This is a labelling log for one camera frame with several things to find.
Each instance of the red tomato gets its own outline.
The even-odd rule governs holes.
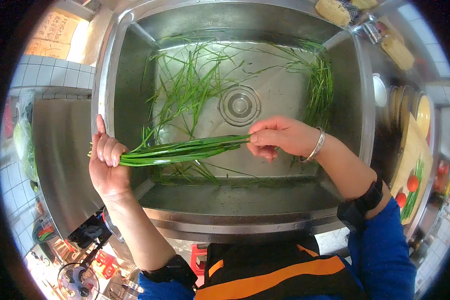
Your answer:
[[[395,200],[397,201],[398,206],[399,206],[400,208],[402,208],[402,207],[405,206],[405,203],[407,202],[407,196],[406,196],[404,193],[400,192],[400,193],[398,193],[397,196],[395,197]]]
[[[408,177],[406,187],[409,191],[415,192],[419,188],[419,179],[415,175]]]

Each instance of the hand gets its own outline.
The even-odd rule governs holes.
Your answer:
[[[116,200],[131,193],[130,167],[119,165],[120,155],[128,149],[108,136],[102,115],[97,116],[98,134],[92,136],[88,170],[91,183],[103,201]]]
[[[278,157],[276,147],[286,153],[308,157],[317,145],[320,130],[292,118],[274,116],[253,124],[246,144],[255,156],[272,162]]]

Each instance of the drain strainer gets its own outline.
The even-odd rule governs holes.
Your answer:
[[[252,123],[260,114],[260,100],[251,87],[235,86],[220,99],[218,108],[227,123],[245,126]]]

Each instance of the cardboard sign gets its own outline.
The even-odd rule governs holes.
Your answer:
[[[66,59],[78,21],[50,12],[40,23],[24,54]]]

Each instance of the stack of plates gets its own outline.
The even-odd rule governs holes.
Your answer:
[[[411,112],[416,121],[422,125],[422,131],[427,136],[430,125],[430,105],[423,92],[417,92],[409,85],[391,86],[389,100],[382,109],[382,122],[385,129],[392,133],[405,130],[405,122],[408,112]]]

